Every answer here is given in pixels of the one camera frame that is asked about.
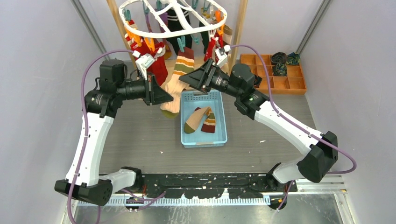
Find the red santa sock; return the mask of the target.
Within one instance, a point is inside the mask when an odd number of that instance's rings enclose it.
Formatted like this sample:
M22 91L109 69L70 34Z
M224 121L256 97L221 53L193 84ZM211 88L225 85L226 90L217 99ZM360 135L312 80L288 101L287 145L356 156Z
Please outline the red santa sock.
M148 72L151 72L155 75L156 81L159 86L161 86L168 76L168 70L165 65L164 53L165 53L165 45L163 42L155 44L155 51L149 50L149 54L153 56L154 62L147 69Z
M152 38L138 36L130 32L127 26L124 26L124 28L126 31L125 40L131 50L137 51L140 55L150 54L155 56L155 43Z

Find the striped beige sock front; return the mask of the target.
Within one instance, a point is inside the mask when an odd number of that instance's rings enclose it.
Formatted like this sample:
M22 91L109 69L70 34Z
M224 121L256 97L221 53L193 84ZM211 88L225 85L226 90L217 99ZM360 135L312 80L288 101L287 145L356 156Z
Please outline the striped beige sock front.
M194 133L200 125L201 119L208 112L211 112L211 107L197 107L194 112L189 116L189 118L184 123L184 132L186 134Z

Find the striped beige sock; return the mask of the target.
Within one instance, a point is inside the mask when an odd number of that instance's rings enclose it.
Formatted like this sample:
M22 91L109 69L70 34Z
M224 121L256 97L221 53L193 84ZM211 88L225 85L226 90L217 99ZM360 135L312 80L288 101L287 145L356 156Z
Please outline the striped beige sock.
M197 107L194 112L189 116L189 118L184 123L184 132L186 134L194 133L200 125L201 119L208 112L211 112L211 107Z
M175 118L179 114L182 91L189 86L180 81L179 78L194 71L194 67L194 51L191 48L184 47L184 52L178 52L171 76L162 84L162 88L174 98L172 102L163 103L160 106L160 110L165 117Z

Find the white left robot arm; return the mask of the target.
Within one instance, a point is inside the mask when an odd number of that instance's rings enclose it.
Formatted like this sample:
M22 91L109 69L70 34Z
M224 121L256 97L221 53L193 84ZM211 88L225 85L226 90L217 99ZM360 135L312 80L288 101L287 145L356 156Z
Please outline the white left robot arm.
M54 186L68 201L104 206L113 193L122 189L132 193L142 190L143 177L138 168L122 167L114 173L99 174L105 141L125 100L142 99L146 105L159 105L173 97L160 87L153 73L139 80L127 80L126 75L127 66L122 60L103 61L96 88L83 98L83 123L75 157L66 177L57 180Z

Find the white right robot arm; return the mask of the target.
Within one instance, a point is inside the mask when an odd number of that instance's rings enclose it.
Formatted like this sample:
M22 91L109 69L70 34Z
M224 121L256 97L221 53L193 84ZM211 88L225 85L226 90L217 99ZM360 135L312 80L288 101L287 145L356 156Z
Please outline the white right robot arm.
M314 130L272 105L269 97L254 87L255 75L248 65L236 64L227 74L209 59L180 80L200 92L216 89L235 97L234 105L241 114L268 126L299 150L300 159L279 163L270 170L266 183L271 191L279 191L295 179L321 182L338 160L338 152L330 146L338 144L337 136Z

